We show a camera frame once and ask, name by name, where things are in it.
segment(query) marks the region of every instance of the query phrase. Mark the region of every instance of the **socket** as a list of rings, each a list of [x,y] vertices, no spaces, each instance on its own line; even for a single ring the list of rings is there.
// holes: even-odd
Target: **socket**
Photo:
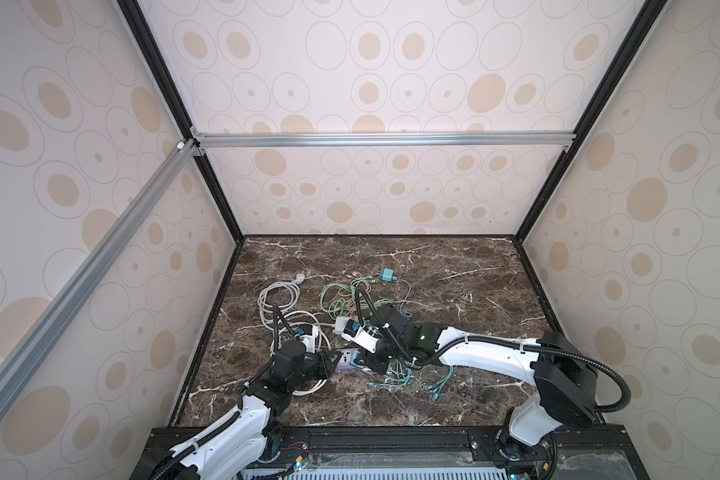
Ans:
[[[336,370],[356,370],[350,363],[352,356],[355,355],[357,349],[341,349],[342,358],[338,359]]]

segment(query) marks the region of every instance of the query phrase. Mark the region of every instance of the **white power cord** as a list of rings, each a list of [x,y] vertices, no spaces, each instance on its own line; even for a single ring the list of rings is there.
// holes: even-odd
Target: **white power cord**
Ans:
[[[284,288],[288,291],[288,293],[291,294],[291,299],[288,303],[278,305],[280,307],[280,311],[285,314],[294,306],[296,306],[296,302],[298,302],[298,294],[301,293],[301,290],[298,288],[298,286],[304,283],[305,278],[306,276],[304,274],[296,274],[295,280],[292,280],[290,282],[275,282],[261,292],[259,292],[259,299],[257,301],[257,303],[259,304],[259,319],[261,320],[262,325],[264,325],[267,330],[274,330],[272,328],[272,319],[267,318],[268,316],[272,316],[272,304],[266,302],[267,294],[272,290],[276,290],[278,288]]]

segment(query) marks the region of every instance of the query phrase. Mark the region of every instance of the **patterned wallpaper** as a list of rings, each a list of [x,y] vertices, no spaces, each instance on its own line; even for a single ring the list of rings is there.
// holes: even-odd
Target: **patterned wallpaper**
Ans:
[[[560,145],[210,149],[246,234],[514,234]]]
[[[0,363],[177,138],[111,4],[0,2]]]
[[[0,478],[128,478],[173,408],[231,256],[190,161],[0,423]]]
[[[720,1],[672,4],[567,175],[526,248],[630,384],[606,417],[655,480],[720,480]]]
[[[290,133],[572,129],[643,0],[140,3],[198,130]]]

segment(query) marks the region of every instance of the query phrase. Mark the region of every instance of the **white arm segment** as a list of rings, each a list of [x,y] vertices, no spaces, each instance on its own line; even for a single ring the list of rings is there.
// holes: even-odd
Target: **white arm segment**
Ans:
[[[172,447],[174,456],[211,433],[237,411],[237,407],[232,408],[201,433]],[[262,435],[262,430],[267,426],[268,421],[269,408],[264,405],[264,401],[254,396],[244,396],[240,417],[210,442],[184,458],[181,463],[187,467],[197,466],[197,473],[202,480],[230,480],[264,453],[266,438]]]
[[[438,338],[440,348],[451,340],[469,335],[452,326],[443,330]],[[536,339],[519,340],[527,345],[538,345]],[[440,356],[440,363],[449,366],[470,366],[475,369],[509,375],[536,386],[534,370],[530,363],[537,361],[538,353],[519,350],[483,342],[460,343]],[[541,437],[563,425],[547,414],[540,404],[541,397],[535,392],[528,400],[512,412],[509,420],[509,434],[528,446],[538,444]]]

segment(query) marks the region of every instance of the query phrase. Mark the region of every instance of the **blue connector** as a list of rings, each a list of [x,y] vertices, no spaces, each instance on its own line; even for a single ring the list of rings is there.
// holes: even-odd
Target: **blue connector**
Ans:
[[[392,276],[393,273],[394,270],[391,268],[382,268],[382,272],[378,274],[378,277],[385,282],[392,282],[393,280],[398,279],[396,276]]]

